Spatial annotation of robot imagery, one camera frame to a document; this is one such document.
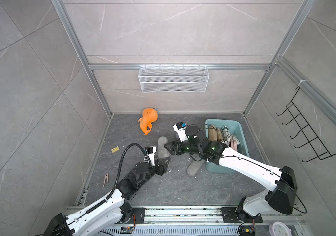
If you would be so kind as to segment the tan fabric case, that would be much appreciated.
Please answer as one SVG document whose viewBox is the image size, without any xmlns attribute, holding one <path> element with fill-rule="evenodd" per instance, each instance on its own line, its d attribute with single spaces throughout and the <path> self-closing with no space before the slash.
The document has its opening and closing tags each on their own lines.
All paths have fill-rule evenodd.
<svg viewBox="0 0 336 236">
<path fill-rule="evenodd" d="M 219 128 L 216 129 L 216 132 L 217 132 L 217 140 L 218 141 L 223 141 L 224 138 L 223 138 L 223 135 L 222 135 L 222 132 Z"/>
<path fill-rule="evenodd" d="M 208 139 L 209 139 L 209 141 L 217 141 L 218 140 L 217 129 L 213 125 L 210 125 L 208 127 Z"/>
</svg>

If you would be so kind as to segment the newspaper print case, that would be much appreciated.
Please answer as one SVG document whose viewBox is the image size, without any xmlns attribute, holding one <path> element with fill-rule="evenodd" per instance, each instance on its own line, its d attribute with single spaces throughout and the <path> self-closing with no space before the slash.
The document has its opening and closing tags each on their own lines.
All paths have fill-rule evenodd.
<svg viewBox="0 0 336 236">
<path fill-rule="evenodd" d="M 240 141 L 238 140 L 238 138 L 232 134 L 228 128 L 228 126 L 224 125 L 221 128 L 221 133 L 223 136 L 223 140 L 222 143 L 227 144 L 228 146 L 231 145 L 232 141 L 236 144 L 239 145 Z"/>
</svg>

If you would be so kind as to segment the teal plastic storage box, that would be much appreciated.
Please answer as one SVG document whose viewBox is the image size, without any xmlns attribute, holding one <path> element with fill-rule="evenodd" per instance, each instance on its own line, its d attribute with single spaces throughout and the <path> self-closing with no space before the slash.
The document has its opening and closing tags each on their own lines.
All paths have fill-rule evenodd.
<svg viewBox="0 0 336 236">
<path fill-rule="evenodd" d="M 246 143 L 246 139 L 244 136 L 243 128 L 241 124 L 237 121 L 231 121 L 231 120 L 217 120 L 217 119 L 208 119 L 206 120 L 205 124 L 207 126 L 213 125 L 215 128 L 221 129 L 223 126 L 227 126 L 230 133 L 235 135 L 236 138 L 240 141 L 240 144 L 238 145 L 238 152 L 250 157 L 248 146 Z M 211 173 L 220 173 L 220 174 L 233 174 L 235 173 L 234 170 L 219 166 L 213 163 L 206 163 L 206 170 Z"/>
</svg>

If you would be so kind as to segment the grey fabric glasses case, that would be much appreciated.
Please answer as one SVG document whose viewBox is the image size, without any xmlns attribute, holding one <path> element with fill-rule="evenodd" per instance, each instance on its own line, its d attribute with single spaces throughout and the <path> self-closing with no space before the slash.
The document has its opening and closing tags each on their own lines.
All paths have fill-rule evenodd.
<svg viewBox="0 0 336 236">
<path fill-rule="evenodd" d="M 158 152 L 158 158 L 166 158 L 170 157 L 170 152 L 165 148 L 165 144 L 168 142 L 167 137 L 162 136 L 158 139 L 158 146 L 157 146 L 157 152 Z"/>
</svg>

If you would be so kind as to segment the pink case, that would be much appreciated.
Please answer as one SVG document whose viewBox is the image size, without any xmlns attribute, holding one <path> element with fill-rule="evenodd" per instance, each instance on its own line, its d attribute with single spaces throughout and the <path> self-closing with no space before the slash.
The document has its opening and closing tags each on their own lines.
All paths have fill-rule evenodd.
<svg viewBox="0 0 336 236">
<path fill-rule="evenodd" d="M 238 145 L 237 145 L 237 142 L 235 141 L 235 140 L 231 140 L 230 141 L 230 147 L 232 148 L 232 149 L 234 149 L 235 151 L 238 151 L 238 147 L 237 147 Z"/>
</svg>

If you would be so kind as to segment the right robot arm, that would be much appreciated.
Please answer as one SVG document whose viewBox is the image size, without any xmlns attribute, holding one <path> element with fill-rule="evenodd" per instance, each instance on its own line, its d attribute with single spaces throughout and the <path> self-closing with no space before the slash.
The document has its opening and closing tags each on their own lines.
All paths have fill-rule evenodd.
<svg viewBox="0 0 336 236">
<path fill-rule="evenodd" d="M 179 139 L 165 144 L 170 154 L 197 154 L 201 160 L 235 170 L 265 187 L 264 191 L 240 200 L 235 210 L 238 220 L 251 221 L 260 213 L 271 210 L 290 215 L 296 209 L 298 185 L 290 167 L 269 166 L 220 141 L 209 141 L 204 130 L 196 125 L 179 122 L 173 128 Z"/>
</svg>

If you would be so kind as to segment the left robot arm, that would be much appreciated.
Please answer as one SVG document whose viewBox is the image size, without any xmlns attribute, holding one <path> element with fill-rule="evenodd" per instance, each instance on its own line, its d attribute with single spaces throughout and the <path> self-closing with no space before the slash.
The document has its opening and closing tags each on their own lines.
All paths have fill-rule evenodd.
<svg viewBox="0 0 336 236">
<path fill-rule="evenodd" d="M 136 146 L 144 156 L 128 174 L 121 179 L 121 169 L 128 150 Z M 160 144 L 158 147 L 141 147 L 135 143 L 126 147 L 120 158 L 115 183 L 107 194 L 79 210 L 76 213 L 64 216 L 56 215 L 47 226 L 45 236 L 94 236 L 106 226 L 119 222 L 127 222 L 132 218 L 133 208 L 129 201 L 136 192 L 153 176 L 162 176 L 167 172 L 171 155 Z"/>
</svg>

